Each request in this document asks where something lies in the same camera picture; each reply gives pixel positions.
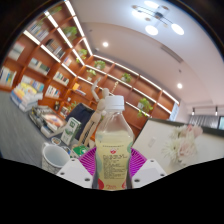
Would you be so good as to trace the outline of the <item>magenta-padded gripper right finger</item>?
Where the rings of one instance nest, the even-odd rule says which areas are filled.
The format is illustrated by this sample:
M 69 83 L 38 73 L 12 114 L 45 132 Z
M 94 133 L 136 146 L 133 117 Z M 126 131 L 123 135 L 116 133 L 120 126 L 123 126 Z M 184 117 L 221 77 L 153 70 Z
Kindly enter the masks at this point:
M 140 188 L 166 176 L 155 159 L 147 159 L 138 150 L 131 149 L 128 188 Z

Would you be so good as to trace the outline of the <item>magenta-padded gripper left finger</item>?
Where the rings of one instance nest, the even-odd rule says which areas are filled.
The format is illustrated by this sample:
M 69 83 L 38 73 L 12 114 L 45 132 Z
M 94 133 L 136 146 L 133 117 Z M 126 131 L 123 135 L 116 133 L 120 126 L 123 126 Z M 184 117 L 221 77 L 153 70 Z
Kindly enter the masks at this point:
M 90 189 L 97 188 L 95 161 L 96 149 L 92 148 L 79 158 L 71 158 L 57 173 L 57 176 L 78 186 Z

